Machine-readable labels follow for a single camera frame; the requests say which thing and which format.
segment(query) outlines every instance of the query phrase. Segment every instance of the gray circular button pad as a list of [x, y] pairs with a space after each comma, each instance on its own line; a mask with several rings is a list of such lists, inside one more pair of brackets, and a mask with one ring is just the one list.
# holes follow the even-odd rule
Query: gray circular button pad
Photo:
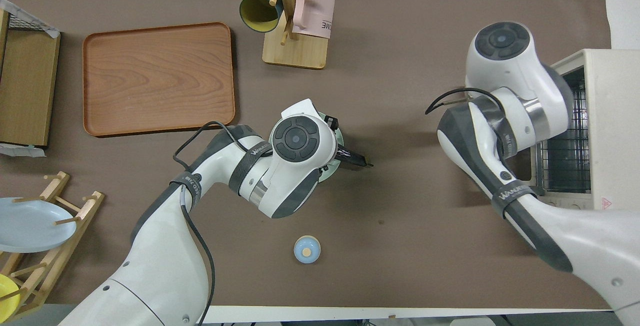
[[521, 54], [529, 42], [529, 33], [524, 27], [517, 23], [500, 22], [478, 33], [475, 49], [487, 59], [504, 61]]
[[302, 162], [318, 150], [320, 134], [315, 122], [305, 116], [287, 118], [273, 132], [273, 148], [282, 159]]

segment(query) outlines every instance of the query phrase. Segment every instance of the pink mug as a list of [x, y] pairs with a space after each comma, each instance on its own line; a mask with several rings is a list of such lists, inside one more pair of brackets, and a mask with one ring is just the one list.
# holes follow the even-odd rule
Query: pink mug
[[331, 38], [336, 0], [295, 0], [293, 33]]

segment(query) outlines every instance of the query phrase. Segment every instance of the warning label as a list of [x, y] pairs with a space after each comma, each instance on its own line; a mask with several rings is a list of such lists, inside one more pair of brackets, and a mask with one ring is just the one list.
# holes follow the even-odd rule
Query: warning label
[[602, 209], [606, 210], [609, 206], [611, 206], [611, 201], [606, 198], [602, 198]]

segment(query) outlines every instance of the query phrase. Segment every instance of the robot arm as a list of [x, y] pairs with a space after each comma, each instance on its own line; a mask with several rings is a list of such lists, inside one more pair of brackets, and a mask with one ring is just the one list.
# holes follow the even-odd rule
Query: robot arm
[[640, 214], [546, 205], [503, 162], [515, 150], [566, 130], [570, 115], [570, 91], [561, 77], [540, 64], [530, 32], [516, 23], [480, 31], [471, 43], [466, 83], [490, 92], [504, 112], [485, 95], [448, 109], [438, 126], [446, 155], [545, 262], [582, 278], [625, 325], [637, 324]]
[[60, 324], [196, 323], [206, 309], [208, 278], [181, 205], [192, 210], [213, 184], [223, 183], [267, 216], [288, 216], [338, 149], [311, 100], [282, 112], [271, 138], [268, 143], [243, 125], [219, 132], [142, 215], [117, 271]]

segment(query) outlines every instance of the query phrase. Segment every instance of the green mug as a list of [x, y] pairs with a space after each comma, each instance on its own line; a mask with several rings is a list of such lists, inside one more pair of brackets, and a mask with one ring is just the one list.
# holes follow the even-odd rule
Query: green mug
[[250, 29], [266, 33], [276, 28], [283, 9], [282, 0], [278, 0], [275, 7], [269, 4], [269, 0], [242, 0], [240, 18]]

